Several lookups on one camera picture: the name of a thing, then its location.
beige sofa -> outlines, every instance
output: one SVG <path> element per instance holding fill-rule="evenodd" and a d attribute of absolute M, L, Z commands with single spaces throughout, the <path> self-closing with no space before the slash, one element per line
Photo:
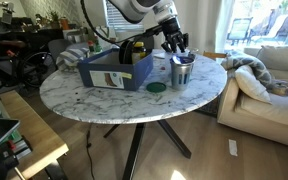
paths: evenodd
<path fill-rule="evenodd" d="M 260 59 L 276 79 L 288 81 L 288 47 L 248 48 L 244 52 Z M 252 99 L 240 90 L 234 71 L 228 73 L 218 122 L 288 145 L 288 96 L 269 94 L 271 104 Z"/>

box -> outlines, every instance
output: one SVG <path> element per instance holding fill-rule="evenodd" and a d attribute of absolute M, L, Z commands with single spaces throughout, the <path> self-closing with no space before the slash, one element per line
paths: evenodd
<path fill-rule="evenodd" d="M 120 64 L 119 49 L 109 49 L 77 64 L 86 87 L 136 91 L 153 69 L 152 54 L 136 64 Z"/>

white label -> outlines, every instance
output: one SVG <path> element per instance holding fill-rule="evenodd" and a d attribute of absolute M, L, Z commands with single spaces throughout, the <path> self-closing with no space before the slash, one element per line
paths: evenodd
<path fill-rule="evenodd" d="M 237 145 L 236 141 L 229 139 L 228 140 L 229 148 L 230 148 L 230 154 L 232 156 L 237 156 Z"/>
<path fill-rule="evenodd" d="M 121 72 L 90 71 L 93 85 L 96 87 L 109 87 L 124 89 Z"/>

stainless steel cup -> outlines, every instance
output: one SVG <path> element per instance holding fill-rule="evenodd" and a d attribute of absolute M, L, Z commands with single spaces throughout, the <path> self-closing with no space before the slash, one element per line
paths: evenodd
<path fill-rule="evenodd" d="M 179 57 L 181 64 L 171 61 L 172 69 L 172 88 L 185 90 L 190 82 L 190 76 L 194 66 L 194 59 L 190 57 Z"/>

hardwood floor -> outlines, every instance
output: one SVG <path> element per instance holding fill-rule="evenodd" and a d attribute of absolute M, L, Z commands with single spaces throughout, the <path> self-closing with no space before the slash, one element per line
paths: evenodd
<path fill-rule="evenodd" d="M 59 159 L 71 180 L 91 180 L 86 133 L 97 180 L 119 180 L 135 125 L 120 125 L 108 138 L 112 125 L 88 124 L 63 118 L 47 109 L 38 93 L 24 99 L 67 143 L 67 156 Z M 192 152 L 185 158 L 156 122 L 147 123 L 134 180 L 288 180 L 288 146 L 218 124 L 216 119 L 190 112 L 167 120 Z M 229 152 L 237 142 L 238 156 Z M 34 179 L 47 179 L 44 172 Z"/>

